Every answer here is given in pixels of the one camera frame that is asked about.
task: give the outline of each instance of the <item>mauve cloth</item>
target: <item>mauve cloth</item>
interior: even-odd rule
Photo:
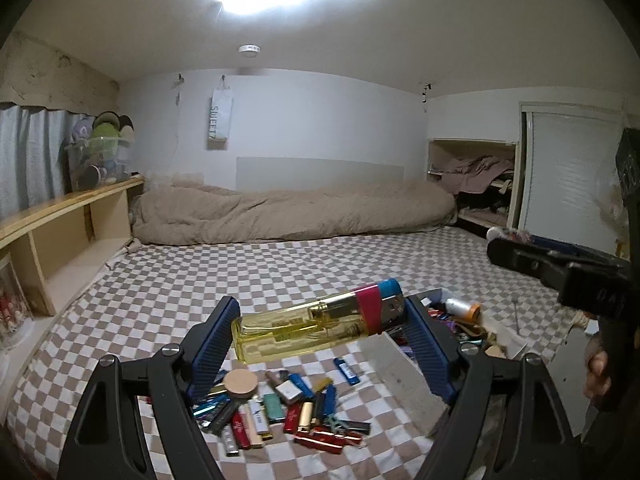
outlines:
[[[513,161],[493,155],[454,158],[443,169],[440,185],[451,194],[484,193],[505,171],[513,170]]]

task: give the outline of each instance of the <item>round wooden disc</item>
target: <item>round wooden disc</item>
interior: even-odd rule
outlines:
[[[249,370],[231,370],[223,384],[230,397],[249,399],[258,389],[258,376]]]

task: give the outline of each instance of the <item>clear plastic container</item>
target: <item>clear plastic container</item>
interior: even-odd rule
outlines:
[[[130,141],[119,137],[81,139],[66,147],[74,191],[86,191],[127,180]]]

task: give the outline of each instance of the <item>checkered bedsheet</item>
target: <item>checkered bedsheet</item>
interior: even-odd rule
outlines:
[[[516,292],[521,297],[520,333],[533,351],[553,357],[574,314],[556,305],[555,292],[536,280],[492,266],[484,247],[480,238],[449,227],[304,242],[145,246],[95,283],[53,327],[18,382],[8,427],[26,454],[55,475],[66,431],[97,359],[105,353],[124,360],[143,358],[166,343],[180,342],[225,294],[238,298],[243,313],[264,312],[396,277],[406,294],[444,286],[465,300],[481,300],[486,312],[514,328],[510,298]],[[334,368],[335,356],[353,366],[361,384],[349,387]],[[231,350],[226,369],[241,366],[233,357]],[[260,375],[279,367],[310,378],[329,374],[337,383],[342,414],[372,422],[372,435],[365,447],[348,447],[334,456],[293,444],[275,426],[274,439],[264,449],[241,452],[239,458],[226,457],[216,437],[207,435],[227,478],[415,476],[430,441],[418,434],[357,343],[250,366]],[[141,402],[141,412],[154,468],[160,480],[168,480],[171,473],[151,408]]]

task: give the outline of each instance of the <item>pile of lighters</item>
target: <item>pile of lighters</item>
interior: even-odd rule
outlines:
[[[334,364],[349,384],[360,382],[343,359],[335,358]],[[270,424],[283,423],[284,433],[293,434],[295,443],[333,454],[345,446],[360,446],[362,436],[370,433],[368,422],[335,416],[337,391],[330,378],[310,388],[299,374],[268,370],[265,377],[274,393],[238,399],[226,391],[225,376],[222,370],[204,402],[193,408],[193,416],[202,431],[220,436],[227,456],[263,447],[273,438]]]

